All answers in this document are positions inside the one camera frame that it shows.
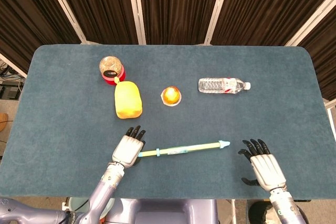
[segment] blue table surface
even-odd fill
[[[143,113],[121,120],[100,60],[117,56],[140,90]],[[199,78],[236,77],[251,89],[204,94]],[[182,93],[163,105],[167,86]],[[300,47],[50,45],[36,50],[0,166],[0,195],[91,194],[131,126],[145,150],[230,141],[223,150],[147,157],[125,171],[121,198],[267,198],[238,151],[261,138],[297,199],[336,197],[336,143],[314,68]]]

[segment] plastic bottle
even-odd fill
[[[198,81],[198,90],[202,93],[236,94],[250,88],[251,83],[242,82],[238,78],[202,78]]]

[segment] bottle cap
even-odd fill
[[[249,82],[245,82],[245,87],[244,87],[244,89],[245,90],[249,90],[251,88],[251,83],[249,83]]]

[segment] robot finger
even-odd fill
[[[263,148],[262,150],[264,151],[264,154],[271,154],[271,152],[269,151],[267,145],[265,144],[265,142],[263,140],[258,139],[258,142],[259,142],[259,144],[261,144],[261,146]]]
[[[143,148],[145,147],[146,142],[145,142],[145,141],[142,141],[142,143],[143,143],[143,146],[142,146],[140,152],[141,152],[141,151],[143,150]],[[134,165],[137,165],[137,164],[140,162],[140,160],[141,160],[141,158],[137,157],[136,160],[135,160],[135,162],[134,162],[134,164],[133,164],[133,166],[134,166]]]
[[[251,163],[251,157],[252,157],[252,155],[251,155],[250,152],[248,152],[248,151],[245,150],[245,149],[241,149],[241,150],[238,152],[238,154],[239,154],[239,155],[243,154],[243,155],[250,161],[250,163]]]
[[[257,149],[258,154],[262,155],[263,154],[263,149],[261,148],[261,146],[258,144],[257,141],[255,141],[254,139],[250,139],[251,143],[254,144],[254,147]]]
[[[144,134],[146,133],[145,130],[142,130],[139,135],[136,137],[137,140],[141,141],[141,138],[144,136]]]
[[[137,136],[137,133],[140,129],[140,125],[138,125],[137,127],[135,127],[134,131],[132,132],[131,136],[130,137],[136,137]]]
[[[260,186],[258,180],[249,180],[247,178],[242,178],[242,181],[248,186]]]
[[[131,133],[132,133],[132,131],[133,131],[133,127],[130,127],[129,129],[128,129],[128,131],[126,132],[126,136],[130,136],[131,135]]]
[[[258,155],[256,149],[253,147],[253,145],[251,145],[251,143],[249,141],[243,140],[243,143],[246,144],[246,146],[250,150],[252,156],[257,156]]]

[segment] curtain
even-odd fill
[[[216,0],[141,0],[146,43],[204,43]]]
[[[0,0],[0,52],[28,72],[44,44],[80,43],[57,0]]]
[[[224,0],[212,45],[281,46],[323,0]]]
[[[101,44],[137,44],[131,0],[67,0],[85,37]]]
[[[336,98],[336,7],[304,38],[299,46],[309,52],[323,98]]]

